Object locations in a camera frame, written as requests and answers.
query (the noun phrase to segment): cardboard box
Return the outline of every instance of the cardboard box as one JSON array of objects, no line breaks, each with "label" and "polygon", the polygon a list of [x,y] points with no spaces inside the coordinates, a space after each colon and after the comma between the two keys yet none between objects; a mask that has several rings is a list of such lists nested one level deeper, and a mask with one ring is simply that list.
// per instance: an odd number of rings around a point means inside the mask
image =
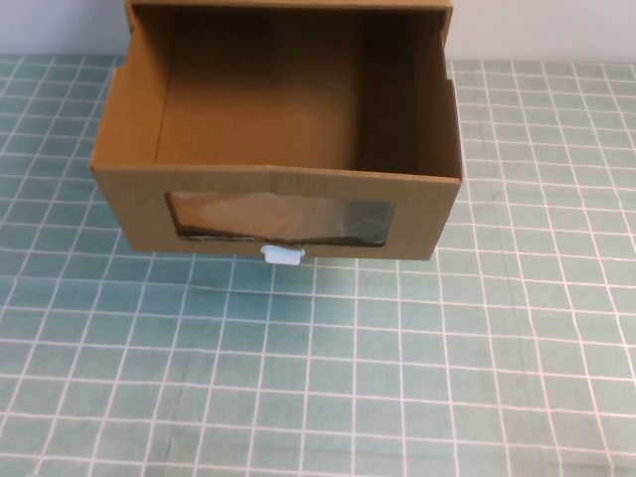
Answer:
[{"label": "cardboard box", "polygon": [[91,170],[133,248],[429,259],[461,185],[449,0],[129,0]]}]

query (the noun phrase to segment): cardboard edge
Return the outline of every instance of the cardboard edge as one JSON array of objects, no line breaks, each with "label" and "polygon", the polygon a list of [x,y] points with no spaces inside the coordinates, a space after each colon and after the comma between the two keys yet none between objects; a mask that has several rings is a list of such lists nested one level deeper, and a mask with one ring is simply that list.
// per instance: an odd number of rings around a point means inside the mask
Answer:
[{"label": "cardboard edge", "polygon": [[455,85],[453,83],[452,79],[447,79],[446,80],[446,84],[447,87],[449,89],[449,94],[450,97],[452,98],[452,117],[453,117],[453,122],[455,123],[455,141],[456,141],[456,147],[457,147],[457,153],[459,154],[458,156],[458,161],[459,161],[459,175],[457,177],[457,179],[459,179],[460,184],[462,182],[464,182],[464,158],[463,158],[463,154],[462,154],[462,148],[461,148],[461,132],[459,130],[459,112],[457,110],[457,108],[459,107],[457,105],[457,95],[455,94]]},{"label": "cardboard edge", "polygon": [[452,20],[454,10],[455,7],[449,3],[444,13],[444,20],[441,25],[441,43],[444,48],[446,47],[446,40],[448,39],[448,32],[450,31],[450,21]]},{"label": "cardboard edge", "polygon": [[450,0],[126,0],[132,5],[445,10]]},{"label": "cardboard edge", "polygon": [[131,0],[123,0],[123,7],[126,10],[126,20],[128,20],[128,30],[132,34],[135,26],[135,12]]},{"label": "cardboard edge", "polygon": [[237,173],[279,173],[305,174],[313,176],[359,177],[408,183],[434,182],[439,184],[461,184],[461,177],[425,176],[413,174],[395,174],[388,172],[346,171],[337,169],[309,169],[304,167],[285,166],[208,166],[198,164],[107,164],[90,162],[90,170],[94,172],[237,172]]},{"label": "cardboard edge", "polygon": [[107,148],[102,146],[103,143],[108,141],[108,131],[104,127],[104,121],[108,120],[108,117],[112,115],[111,112],[116,106],[112,104],[112,97],[116,95],[116,89],[118,88],[118,77],[122,75],[122,67],[115,68],[110,78],[110,85],[108,87],[108,94],[106,95],[106,101],[104,102],[103,112],[101,113],[101,119],[99,120],[99,128],[92,146],[92,152],[90,154],[90,161],[88,162],[88,169],[94,175],[96,170],[103,168],[104,165],[108,167],[116,168],[116,164],[108,164]]}]

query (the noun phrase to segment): box side wall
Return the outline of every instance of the box side wall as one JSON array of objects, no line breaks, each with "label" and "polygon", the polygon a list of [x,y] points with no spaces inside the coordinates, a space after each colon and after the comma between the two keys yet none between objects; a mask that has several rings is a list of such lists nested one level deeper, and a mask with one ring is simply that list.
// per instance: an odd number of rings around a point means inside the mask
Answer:
[{"label": "box side wall", "polygon": [[417,122],[422,169],[431,175],[461,179],[459,124],[452,80],[446,77],[446,61],[439,30],[433,19],[415,17],[413,61]]},{"label": "box side wall", "polygon": [[132,28],[137,7],[164,6],[218,6],[218,7],[264,7],[264,8],[342,8],[342,9],[393,9],[393,10],[437,10],[446,42],[453,6],[451,0],[124,0],[128,13],[128,25]]},{"label": "box side wall", "polygon": [[166,192],[270,192],[390,201],[395,212],[381,247],[307,245],[309,256],[429,259],[459,190],[459,180],[401,180],[286,168],[95,168],[95,177],[128,241],[139,251],[259,254],[261,242],[191,241],[177,236]]},{"label": "box side wall", "polygon": [[154,162],[170,79],[173,16],[144,11],[135,20],[126,65],[116,70],[91,164]]},{"label": "box side wall", "polygon": [[156,163],[355,167],[361,16],[179,10]]},{"label": "box side wall", "polygon": [[130,0],[123,0],[123,7],[126,10],[126,20],[128,21],[128,30],[132,33],[135,26],[135,12]]}]

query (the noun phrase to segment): box front panel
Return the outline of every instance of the box front panel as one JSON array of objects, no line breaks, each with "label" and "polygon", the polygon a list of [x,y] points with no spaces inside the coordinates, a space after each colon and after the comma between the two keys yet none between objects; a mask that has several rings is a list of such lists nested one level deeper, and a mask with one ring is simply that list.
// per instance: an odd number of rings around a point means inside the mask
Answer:
[{"label": "box front panel", "polygon": [[97,169],[133,248],[429,259],[459,180],[287,168]]}]

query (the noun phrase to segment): green cutting mat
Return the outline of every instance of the green cutting mat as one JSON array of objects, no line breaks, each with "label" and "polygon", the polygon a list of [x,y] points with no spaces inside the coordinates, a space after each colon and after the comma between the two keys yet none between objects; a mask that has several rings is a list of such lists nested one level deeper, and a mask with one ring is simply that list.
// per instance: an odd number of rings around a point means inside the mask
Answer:
[{"label": "green cutting mat", "polygon": [[636,475],[636,76],[453,62],[430,262],[130,250],[114,57],[0,57],[0,475]]}]

